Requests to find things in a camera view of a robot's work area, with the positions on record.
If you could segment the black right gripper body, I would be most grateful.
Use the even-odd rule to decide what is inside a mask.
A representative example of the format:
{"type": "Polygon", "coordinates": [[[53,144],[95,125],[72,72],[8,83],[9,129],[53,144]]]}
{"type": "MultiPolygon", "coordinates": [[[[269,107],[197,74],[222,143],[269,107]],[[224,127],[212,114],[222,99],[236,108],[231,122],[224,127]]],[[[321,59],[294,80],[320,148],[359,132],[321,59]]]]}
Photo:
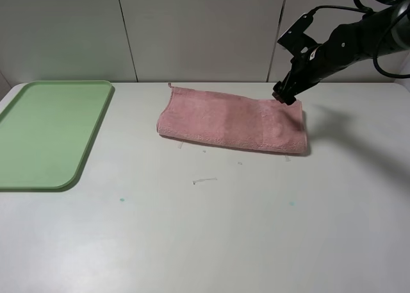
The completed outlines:
{"type": "Polygon", "coordinates": [[[286,94],[296,96],[314,87],[324,78],[346,69],[349,65],[369,55],[361,48],[359,27],[366,25],[369,15],[358,22],[340,24],[329,39],[306,51],[300,57],[291,59],[291,69],[286,77],[277,83],[286,94]]]}

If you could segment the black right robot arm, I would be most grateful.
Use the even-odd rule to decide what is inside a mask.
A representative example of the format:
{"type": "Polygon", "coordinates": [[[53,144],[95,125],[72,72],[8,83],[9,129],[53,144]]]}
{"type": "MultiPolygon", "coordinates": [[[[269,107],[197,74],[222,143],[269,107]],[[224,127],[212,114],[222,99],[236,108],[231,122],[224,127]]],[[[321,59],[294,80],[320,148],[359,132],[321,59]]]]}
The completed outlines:
{"type": "Polygon", "coordinates": [[[407,79],[407,74],[393,74],[379,64],[379,57],[409,49],[409,0],[388,0],[379,12],[357,7],[363,14],[358,22],[340,24],[323,44],[305,31],[312,24],[316,7],[302,14],[277,41],[292,54],[291,69],[273,87],[273,97],[292,105],[296,96],[323,79],[363,60],[371,60],[376,71],[393,79],[407,79]]]}

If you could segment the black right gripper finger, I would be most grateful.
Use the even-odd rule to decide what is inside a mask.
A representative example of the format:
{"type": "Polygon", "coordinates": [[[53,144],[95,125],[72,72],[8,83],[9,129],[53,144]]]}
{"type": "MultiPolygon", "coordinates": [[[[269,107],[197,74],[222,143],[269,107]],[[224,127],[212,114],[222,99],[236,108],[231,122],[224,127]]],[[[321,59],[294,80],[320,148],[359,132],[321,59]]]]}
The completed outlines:
{"type": "Polygon", "coordinates": [[[286,101],[287,98],[286,91],[282,87],[274,87],[272,96],[278,101],[286,101]]]}
{"type": "Polygon", "coordinates": [[[297,101],[296,97],[293,95],[284,94],[282,95],[283,103],[286,105],[292,105],[297,101]]]}

